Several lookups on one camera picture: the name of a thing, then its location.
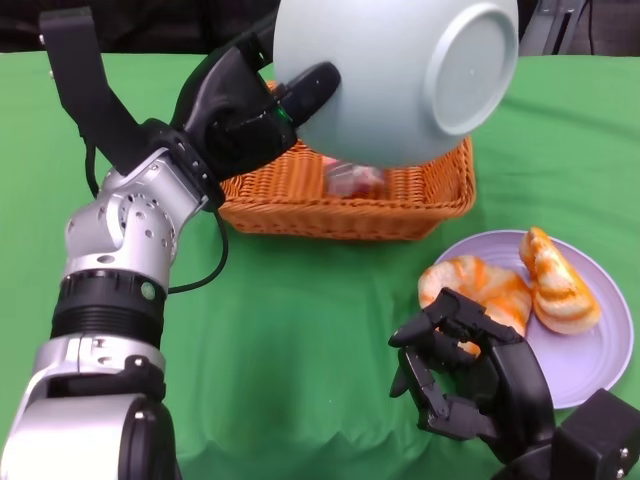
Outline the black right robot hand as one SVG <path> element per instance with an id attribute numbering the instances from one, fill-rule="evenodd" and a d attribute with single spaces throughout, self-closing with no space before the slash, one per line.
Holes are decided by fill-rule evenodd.
<path id="1" fill-rule="evenodd" d="M 503 464 L 550 443 L 556 423 L 541 366 L 482 305 L 444 288 L 388 343 L 398 353 L 390 395 L 411 395 L 419 429 L 479 438 Z"/>

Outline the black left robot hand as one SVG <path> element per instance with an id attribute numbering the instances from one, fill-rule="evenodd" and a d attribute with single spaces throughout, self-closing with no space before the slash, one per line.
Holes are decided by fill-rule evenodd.
<path id="1" fill-rule="evenodd" d="M 188 77 L 170 125 L 183 132 L 216 181 L 250 173 L 298 142 L 297 130 L 341 82 L 316 63 L 270 89 L 260 70 L 273 62 L 274 28 L 247 32 L 208 55 Z"/>

